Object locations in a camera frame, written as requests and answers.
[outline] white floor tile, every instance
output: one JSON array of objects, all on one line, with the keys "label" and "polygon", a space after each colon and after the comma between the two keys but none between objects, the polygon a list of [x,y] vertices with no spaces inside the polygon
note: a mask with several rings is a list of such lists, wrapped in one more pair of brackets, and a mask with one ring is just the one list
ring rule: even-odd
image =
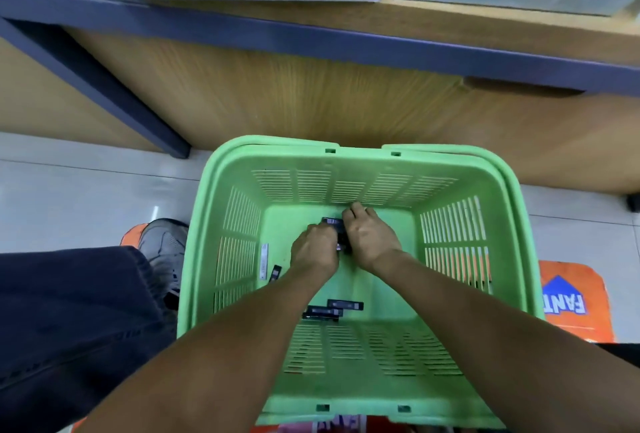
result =
[{"label": "white floor tile", "polygon": [[619,342],[640,342],[640,256],[633,226],[531,216],[539,259],[580,263],[602,276]]},{"label": "white floor tile", "polygon": [[191,219],[196,180],[0,161],[0,252],[114,246],[155,217]]},{"label": "white floor tile", "polygon": [[613,224],[631,224],[638,216],[628,211],[625,198],[620,195],[533,185],[521,187],[527,210],[532,215]]},{"label": "white floor tile", "polygon": [[0,160],[78,169],[200,180],[210,151],[191,150],[187,159],[165,153],[116,148],[0,132]]}]

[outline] fanta logo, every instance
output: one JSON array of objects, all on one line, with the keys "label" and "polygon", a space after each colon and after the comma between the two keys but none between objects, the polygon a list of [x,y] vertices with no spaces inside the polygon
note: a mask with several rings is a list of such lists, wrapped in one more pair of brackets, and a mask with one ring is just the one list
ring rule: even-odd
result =
[{"label": "fanta logo", "polygon": [[542,300],[545,313],[560,315],[570,312],[576,315],[587,315],[582,294],[562,276],[556,276],[542,288]]}]

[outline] pant leg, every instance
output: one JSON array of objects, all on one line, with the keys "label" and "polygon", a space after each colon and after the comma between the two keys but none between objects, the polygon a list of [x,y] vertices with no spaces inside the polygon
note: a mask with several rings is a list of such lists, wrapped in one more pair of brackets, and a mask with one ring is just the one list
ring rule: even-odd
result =
[{"label": "pant leg", "polygon": [[0,254],[0,425],[57,432],[175,340],[133,247]]}]

